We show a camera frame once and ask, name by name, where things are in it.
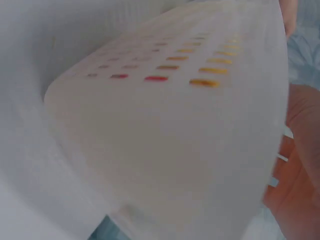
white surface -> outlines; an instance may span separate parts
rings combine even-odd
[[[279,4],[272,3],[237,11],[214,3],[175,9],[107,44],[49,87],[45,104],[73,167],[102,190],[108,213],[130,237],[238,239],[258,209],[288,94],[284,27]],[[144,82],[203,32],[210,35],[189,60],[163,72],[167,82]],[[121,68],[172,34],[138,69]],[[190,86],[191,78],[210,78],[198,69],[209,67],[206,59],[233,34],[242,36],[242,50],[221,87]],[[101,64],[110,67],[99,70]],[[129,77],[110,79],[113,74]]]
[[[44,93],[54,78],[105,42],[181,2],[1,2],[0,187],[5,190],[1,192],[4,202],[0,232],[3,239],[62,240],[74,236],[85,240],[103,219],[105,204],[75,176],[49,134]],[[68,234],[63,236],[59,229]],[[13,237],[13,232],[20,235]]]

skin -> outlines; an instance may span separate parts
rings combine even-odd
[[[287,39],[295,32],[297,25],[298,0],[279,0]]]
[[[290,85],[284,136],[273,176],[263,202],[271,210],[287,240],[320,240],[320,92]]]

finger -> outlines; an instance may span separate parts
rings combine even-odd
[[[285,160],[282,160],[282,159],[279,158],[279,157],[277,158],[276,163],[275,163],[274,168],[273,168],[273,176],[274,176],[276,179],[280,180],[280,178],[281,178],[281,171],[282,171],[282,169],[284,168],[284,166],[285,166],[286,163],[287,163],[287,162],[286,162]]]
[[[320,192],[320,93],[304,85],[289,87],[286,125],[291,129],[299,158]]]
[[[268,185],[266,187],[264,195],[263,195],[262,202],[269,209],[271,209],[271,207],[272,207],[272,202],[273,202],[272,201],[272,194],[273,194],[274,190],[275,190],[275,187]]]
[[[283,136],[280,149],[279,149],[279,154],[285,158],[289,158],[290,154],[295,148],[295,142],[291,137],[288,136]]]

row of colored dots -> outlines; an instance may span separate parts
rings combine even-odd
[[[231,39],[227,40],[227,43],[238,43],[238,39]],[[226,44],[223,45],[225,49],[231,49],[231,50],[239,50],[241,49],[238,45],[231,45]],[[223,55],[223,56],[236,56],[237,52],[231,52],[231,51],[216,51],[216,55]],[[226,64],[231,65],[233,62],[230,59],[225,58],[208,58],[206,60],[207,63],[217,63],[217,64]],[[228,69],[226,68],[211,68],[211,67],[202,67],[199,69],[200,73],[209,73],[209,74],[228,74]],[[202,86],[202,87],[210,87],[210,88],[217,88],[220,86],[220,83],[214,79],[205,79],[205,78],[195,78],[191,79],[189,81],[189,84],[196,85],[196,86]]]

white rounded object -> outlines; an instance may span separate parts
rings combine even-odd
[[[280,143],[279,5],[187,4],[105,45],[45,95],[79,176],[133,239],[238,239]]]

